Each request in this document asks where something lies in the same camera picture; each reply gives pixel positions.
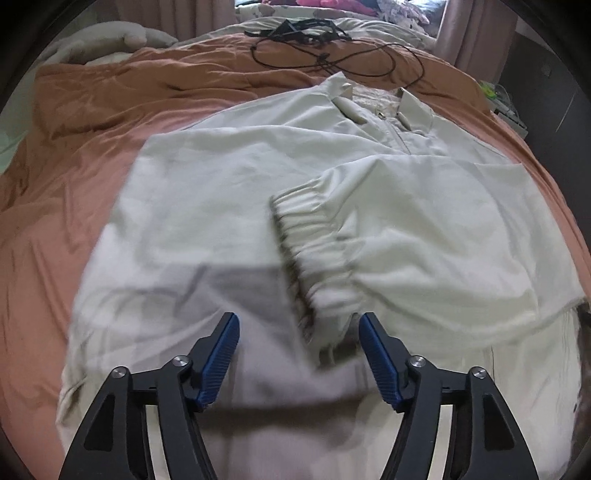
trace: bed sheet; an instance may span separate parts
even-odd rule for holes
[[[7,273],[0,279],[6,299],[0,311],[0,358],[6,366],[0,377],[0,420],[37,480],[56,479],[63,459],[54,421],[74,295],[144,141],[232,105],[313,86],[326,77],[323,72],[266,71],[252,62],[251,43],[228,35],[180,50],[140,51],[119,64],[48,66],[39,73],[35,128],[0,176],[0,265]],[[280,45],[266,48],[271,61],[301,60]],[[331,49],[344,52],[341,46]],[[526,166],[545,189],[589,291],[584,280],[589,253],[556,184],[521,139],[490,114],[472,79],[417,54],[425,76],[413,93]],[[420,74],[410,53],[395,55],[398,69],[391,78],[368,85],[391,90]],[[361,66],[382,69],[383,62],[374,55]]]

